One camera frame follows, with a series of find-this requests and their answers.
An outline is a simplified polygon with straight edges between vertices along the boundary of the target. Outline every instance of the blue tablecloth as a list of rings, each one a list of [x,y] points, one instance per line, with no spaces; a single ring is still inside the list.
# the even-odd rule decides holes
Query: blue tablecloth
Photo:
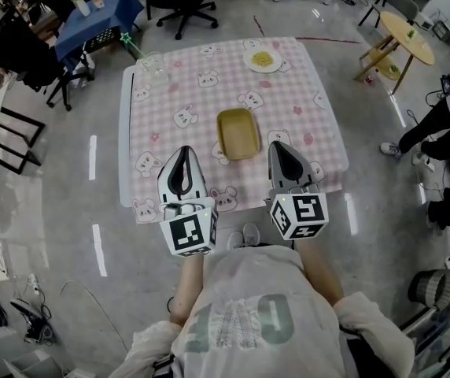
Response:
[[[90,15],[84,17],[74,9],[62,28],[55,44],[57,59],[62,61],[74,49],[109,28],[120,27],[121,32],[131,32],[135,18],[143,9],[139,0],[103,0],[105,7],[98,9],[88,2]]]

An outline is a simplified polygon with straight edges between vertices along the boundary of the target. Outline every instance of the food on plate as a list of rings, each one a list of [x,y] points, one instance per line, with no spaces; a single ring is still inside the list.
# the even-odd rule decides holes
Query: food on plate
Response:
[[[269,53],[262,50],[261,52],[255,53],[253,57],[251,58],[251,61],[254,65],[260,66],[260,67],[268,67],[274,61],[272,60],[272,57]]]

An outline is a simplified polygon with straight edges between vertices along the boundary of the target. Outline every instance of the gray concrete floor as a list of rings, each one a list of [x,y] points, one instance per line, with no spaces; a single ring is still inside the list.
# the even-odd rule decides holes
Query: gray concrete floor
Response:
[[[183,39],[174,40],[179,22],[156,27],[166,10],[153,9],[148,22],[143,12],[137,19],[142,29],[135,41],[144,52],[181,49],[229,39],[259,38],[260,24],[266,36],[314,38],[302,40],[333,106],[349,156],[343,190],[327,196],[330,224],[317,242],[341,277],[345,291],[363,291],[382,312],[401,324],[419,306],[407,298],[411,278],[420,270],[443,265],[450,252],[450,232],[443,236],[426,227],[418,186],[442,187],[443,164],[435,173],[416,169],[410,158],[395,161],[378,151],[383,141],[397,141],[412,127],[406,111],[421,119],[429,110],[425,94],[439,88],[441,74],[450,72],[450,46],[422,31],[437,62],[425,66],[414,61],[394,100],[394,84],[375,75],[372,85],[352,80],[358,72],[358,57],[385,36],[381,25],[374,28],[375,13],[358,27],[368,10],[363,4],[347,6],[332,0],[214,0],[219,20],[209,23],[192,18]],[[336,39],[332,42],[319,39]],[[407,54],[393,53],[401,67]],[[6,260],[7,279],[0,272],[0,301],[9,322],[23,334],[23,318],[8,301],[22,297],[38,305],[26,285],[35,273],[52,311],[50,323],[58,337],[45,348],[65,367],[77,366],[98,376],[107,376],[125,356],[125,349],[98,304],[101,303],[118,329],[127,348],[132,333],[167,317],[166,302],[179,278],[180,260],[172,257],[157,224],[137,225],[130,209],[120,205],[117,177],[117,134],[122,71],[133,65],[120,45],[94,55],[95,81],[71,90],[73,110],[62,102],[53,109],[46,96],[22,83],[9,90],[5,106],[46,123],[34,152],[42,166],[28,164],[22,176],[0,167],[0,246]],[[404,119],[402,125],[399,114]],[[5,120],[15,128],[16,121]],[[0,140],[21,145],[17,138],[1,133]],[[98,137],[96,180],[88,180],[90,136]],[[2,154],[7,161],[16,160]],[[445,175],[445,186],[450,176]],[[426,197],[438,199],[437,191]],[[348,209],[356,209],[357,229],[351,230]],[[224,214],[219,219],[219,239],[239,229],[244,220],[259,224],[264,240],[278,240],[262,209]],[[92,225],[101,229],[107,277],[99,273]]]

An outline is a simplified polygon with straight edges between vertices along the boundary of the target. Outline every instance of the round wooden table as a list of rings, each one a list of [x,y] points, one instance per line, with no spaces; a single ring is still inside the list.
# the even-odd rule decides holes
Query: round wooden table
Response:
[[[376,67],[378,71],[391,80],[398,80],[397,85],[392,92],[392,94],[394,94],[400,86],[401,81],[404,79],[405,73],[411,65],[414,57],[425,65],[434,65],[435,56],[433,55],[433,51],[428,45],[428,42],[419,34],[419,32],[415,30],[407,21],[403,20],[396,14],[383,11],[381,13],[381,22],[388,30],[389,35],[360,57],[360,59],[363,59],[368,55],[371,59],[371,63],[361,72],[356,74],[354,80],[358,80],[372,67]],[[411,30],[414,30],[415,33],[414,37],[409,39],[408,33]],[[394,44],[387,47],[393,40],[395,40]],[[407,60],[404,71],[398,77],[398,74],[400,73],[399,70],[395,69],[394,72],[389,71],[389,68],[393,65],[393,62],[387,57],[387,55],[395,50],[399,45],[401,45],[410,54],[410,57]]]

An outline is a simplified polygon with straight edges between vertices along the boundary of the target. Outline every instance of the red floor line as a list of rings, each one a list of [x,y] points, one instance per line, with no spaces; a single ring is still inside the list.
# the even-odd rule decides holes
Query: red floor line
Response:
[[[258,26],[258,29],[260,29],[260,32],[262,33],[262,36],[265,37],[264,30],[262,29],[262,26],[260,25],[258,20],[256,20],[255,16],[253,16],[253,20],[256,22],[256,25]]]
[[[308,36],[297,36],[295,39],[304,40],[304,41],[330,41],[330,42],[343,42],[343,43],[361,43],[357,41],[348,41],[345,39],[330,39],[330,38],[311,38]]]

